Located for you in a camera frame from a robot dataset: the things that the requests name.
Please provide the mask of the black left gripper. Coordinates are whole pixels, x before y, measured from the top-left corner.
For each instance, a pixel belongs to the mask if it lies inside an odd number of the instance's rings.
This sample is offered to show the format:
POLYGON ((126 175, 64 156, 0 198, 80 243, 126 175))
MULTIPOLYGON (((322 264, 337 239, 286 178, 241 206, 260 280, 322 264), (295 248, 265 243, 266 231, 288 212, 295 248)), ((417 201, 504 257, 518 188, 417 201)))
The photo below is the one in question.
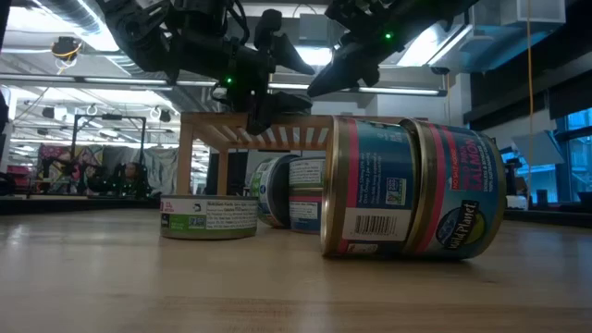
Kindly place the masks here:
MULTIPOLYGON (((181 68, 225 88, 220 102, 248 114, 248 134, 262 134, 278 115, 310 114, 313 102, 308 96, 266 92, 274 61, 266 52, 246 46, 250 30, 240 0, 175 0, 175 9, 181 19, 181 68)), ((315 74, 287 34, 272 37, 271 55, 284 68, 315 74)))

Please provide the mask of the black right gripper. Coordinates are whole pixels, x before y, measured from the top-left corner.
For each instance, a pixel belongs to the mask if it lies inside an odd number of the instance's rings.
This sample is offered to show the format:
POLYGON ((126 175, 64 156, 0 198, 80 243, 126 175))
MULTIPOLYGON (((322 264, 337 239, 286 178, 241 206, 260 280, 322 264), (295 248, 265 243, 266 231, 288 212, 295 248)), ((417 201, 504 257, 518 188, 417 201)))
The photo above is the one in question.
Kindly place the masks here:
POLYGON ((316 97, 359 88, 359 80, 368 87, 377 84, 379 62, 365 45, 392 40, 398 16, 414 6, 416 0, 332 0, 325 16, 346 32, 339 38, 339 50, 310 83, 307 94, 316 97))

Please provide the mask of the blue pink salmon can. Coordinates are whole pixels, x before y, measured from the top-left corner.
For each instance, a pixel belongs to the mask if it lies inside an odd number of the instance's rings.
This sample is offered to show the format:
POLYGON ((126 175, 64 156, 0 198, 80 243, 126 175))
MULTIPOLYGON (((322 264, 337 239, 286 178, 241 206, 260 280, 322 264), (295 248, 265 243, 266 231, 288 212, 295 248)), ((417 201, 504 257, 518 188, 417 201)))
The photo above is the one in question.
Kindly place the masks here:
POLYGON ((494 240, 506 207, 496 144, 486 135, 405 118, 419 148, 419 199, 403 253, 469 259, 494 240))
POLYGON ((417 146, 400 125, 335 117, 320 228, 324 256, 402 254, 417 205, 417 146))
POLYGON ((295 189, 289 193, 290 228, 318 234, 321 228, 322 190, 295 189))

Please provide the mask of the wooden slatted shelf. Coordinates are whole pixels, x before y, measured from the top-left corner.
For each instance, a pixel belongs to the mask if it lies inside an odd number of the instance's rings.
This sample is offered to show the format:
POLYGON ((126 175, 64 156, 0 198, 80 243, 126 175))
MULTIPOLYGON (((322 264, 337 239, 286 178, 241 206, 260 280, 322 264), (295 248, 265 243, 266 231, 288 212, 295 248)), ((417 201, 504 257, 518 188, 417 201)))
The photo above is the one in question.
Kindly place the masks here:
POLYGON ((193 142, 201 141, 219 152, 216 193, 228 192, 228 153, 231 149, 264 151, 332 151, 333 117, 277 116, 260 135, 246 132, 248 117, 234 113, 183 113, 180 122, 176 194, 188 194, 193 142))

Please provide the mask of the black upright panel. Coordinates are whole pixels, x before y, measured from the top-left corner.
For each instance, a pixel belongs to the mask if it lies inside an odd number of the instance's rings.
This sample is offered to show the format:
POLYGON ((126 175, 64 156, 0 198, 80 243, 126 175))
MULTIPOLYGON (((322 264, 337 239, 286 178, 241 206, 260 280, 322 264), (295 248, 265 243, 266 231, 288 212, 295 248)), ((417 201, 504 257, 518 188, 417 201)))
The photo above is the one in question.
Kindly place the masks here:
MULTIPOLYGON (((204 193, 217 194, 219 154, 210 154, 204 193)), ((231 152, 228 154, 227 195, 242 195, 246 184, 247 152, 231 152)))

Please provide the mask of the long white ceiling light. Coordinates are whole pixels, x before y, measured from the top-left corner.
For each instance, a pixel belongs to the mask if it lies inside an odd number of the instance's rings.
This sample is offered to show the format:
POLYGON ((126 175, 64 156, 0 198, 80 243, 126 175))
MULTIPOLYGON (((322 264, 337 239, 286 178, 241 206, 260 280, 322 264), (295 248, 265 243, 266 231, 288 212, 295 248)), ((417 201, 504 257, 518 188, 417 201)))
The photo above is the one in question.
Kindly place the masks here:
MULTIPOLYGON (((20 86, 49 86, 65 88, 89 88, 89 89, 111 89, 111 90, 151 90, 171 91, 173 85, 165 80, 151 79, 129 79, 129 78, 104 78, 104 77, 83 77, 64 75, 35 75, 0 73, 0 83, 5 85, 20 86)), ((385 95, 412 95, 443 97, 448 92, 445 90, 430 90, 420 88, 403 87, 360 87, 341 90, 342 93, 364 93, 364 94, 385 94, 385 95)))

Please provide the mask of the person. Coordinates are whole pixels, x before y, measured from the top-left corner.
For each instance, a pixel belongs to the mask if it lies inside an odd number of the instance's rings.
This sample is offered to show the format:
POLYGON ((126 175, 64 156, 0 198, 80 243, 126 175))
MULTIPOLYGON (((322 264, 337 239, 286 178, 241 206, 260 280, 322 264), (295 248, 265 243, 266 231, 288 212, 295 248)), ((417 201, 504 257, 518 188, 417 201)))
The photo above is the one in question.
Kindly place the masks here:
POLYGON ((122 186, 123 187, 134 187, 140 181, 140 165, 134 162, 128 162, 125 164, 122 172, 122 186))

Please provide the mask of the white angled panel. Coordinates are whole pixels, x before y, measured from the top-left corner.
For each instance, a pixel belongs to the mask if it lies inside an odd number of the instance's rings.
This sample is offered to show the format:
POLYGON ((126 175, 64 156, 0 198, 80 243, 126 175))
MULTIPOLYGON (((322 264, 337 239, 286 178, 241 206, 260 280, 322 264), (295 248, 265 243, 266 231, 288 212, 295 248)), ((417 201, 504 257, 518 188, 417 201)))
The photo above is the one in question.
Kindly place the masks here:
POLYGON ((565 162, 561 148, 549 130, 513 136, 512 145, 531 167, 558 165, 565 162))

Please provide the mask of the black yellow ceiling device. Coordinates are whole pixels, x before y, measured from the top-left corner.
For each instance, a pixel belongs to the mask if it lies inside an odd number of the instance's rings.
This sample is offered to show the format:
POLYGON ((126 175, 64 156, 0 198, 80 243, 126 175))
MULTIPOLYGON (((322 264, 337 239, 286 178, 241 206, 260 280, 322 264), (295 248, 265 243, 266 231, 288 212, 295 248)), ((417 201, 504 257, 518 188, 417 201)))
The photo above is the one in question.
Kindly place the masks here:
POLYGON ((73 37, 59 36, 58 39, 52 43, 50 51, 52 55, 64 62, 74 61, 82 48, 82 43, 73 37))

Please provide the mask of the colourful patterned cloth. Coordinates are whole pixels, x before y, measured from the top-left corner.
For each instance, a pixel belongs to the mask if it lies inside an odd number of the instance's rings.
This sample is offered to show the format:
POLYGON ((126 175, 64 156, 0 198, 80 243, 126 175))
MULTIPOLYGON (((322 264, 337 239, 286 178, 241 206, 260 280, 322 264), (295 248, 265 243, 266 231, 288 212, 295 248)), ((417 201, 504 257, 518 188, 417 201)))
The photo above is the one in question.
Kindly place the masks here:
POLYGON ((90 190, 79 193, 80 172, 78 164, 86 162, 98 167, 103 166, 103 150, 101 145, 76 146, 77 164, 68 165, 70 146, 41 144, 38 150, 35 188, 43 194, 75 194, 93 195, 90 190))

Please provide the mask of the blue lit window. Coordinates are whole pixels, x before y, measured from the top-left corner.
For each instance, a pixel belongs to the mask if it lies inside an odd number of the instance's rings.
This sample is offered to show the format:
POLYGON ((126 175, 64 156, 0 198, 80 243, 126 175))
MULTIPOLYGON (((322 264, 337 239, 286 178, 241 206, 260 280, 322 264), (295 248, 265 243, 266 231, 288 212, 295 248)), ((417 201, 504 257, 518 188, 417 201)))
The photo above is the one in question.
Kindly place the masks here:
POLYGON ((580 202, 592 192, 592 107, 558 118, 556 139, 564 158, 556 166, 560 203, 580 202))

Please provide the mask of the red storage box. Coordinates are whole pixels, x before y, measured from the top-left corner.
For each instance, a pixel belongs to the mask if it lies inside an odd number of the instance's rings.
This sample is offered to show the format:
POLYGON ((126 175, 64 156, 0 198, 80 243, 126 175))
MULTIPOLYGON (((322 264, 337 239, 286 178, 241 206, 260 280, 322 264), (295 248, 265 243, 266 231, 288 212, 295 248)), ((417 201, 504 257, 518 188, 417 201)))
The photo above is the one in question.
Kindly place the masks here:
POLYGON ((26 191, 31 185, 29 166, 8 166, 7 174, 15 181, 17 191, 26 191))

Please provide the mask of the white rectangular ceiling duct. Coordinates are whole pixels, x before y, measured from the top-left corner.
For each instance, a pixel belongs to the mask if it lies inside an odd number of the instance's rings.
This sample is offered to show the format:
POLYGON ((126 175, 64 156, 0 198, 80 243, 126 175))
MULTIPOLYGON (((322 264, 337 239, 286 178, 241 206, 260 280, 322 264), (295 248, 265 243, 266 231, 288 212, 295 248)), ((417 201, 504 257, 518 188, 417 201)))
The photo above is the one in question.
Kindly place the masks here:
POLYGON ((485 72, 500 67, 566 23, 567 0, 479 0, 450 30, 425 29, 386 63, 485 72))

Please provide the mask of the black metal frame rig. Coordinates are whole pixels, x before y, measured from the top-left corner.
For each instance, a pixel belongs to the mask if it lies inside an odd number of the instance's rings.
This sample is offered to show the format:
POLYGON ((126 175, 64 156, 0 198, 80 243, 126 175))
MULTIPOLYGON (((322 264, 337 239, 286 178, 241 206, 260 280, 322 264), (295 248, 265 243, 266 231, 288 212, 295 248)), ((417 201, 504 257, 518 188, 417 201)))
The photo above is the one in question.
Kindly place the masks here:
MULTIPOLYGON (((147 119, 146 117, 138 117, 138 116, 122 116, 122 115, 118 115, 118 114, 103 114, 101 116, 97 116, 97 115, 76 115, 74 117, 74 123, 73 123, 73 134, 72 134, 72 140, 71 140, 71 145, 70 145, 70 161, 68 162, 68 165, 76 165, 77 164, 77 156, 75 155, 76 153, 76 143, 77 143, 77 136, 78 133, 83 130, 87 124, 95 119, 95 118, 100 118, 102 120, 109 120, 109 121, 123 121, 124 119, 130 120, 131 123, 134 123, 135 120, 138 120, 142 123, 142 129, 141 129, 141 141, 140 141, 140 164, 143 165, 143 151, 144 151, 144 143, 145 143, 145 134, 146 134, 146 124, 147 124, 147 119)), ((91 165, 88 164, 86 162, 80 162, 78 164, 79 172, 80 172, 80 181, 79 181, 79 185, 85 186, 84 190, 78 189, 79 193, 83 193, 86 190, 90 190, 88 188, 87 185, 87 180, 88 178, 90 178, 98 169, 103 168, 102 166, 95 166, 95 165, 91 165)), ((98 192, 93 192, 92 194, 97 194, 98 196, 103 196, 100 195, 98 192)))

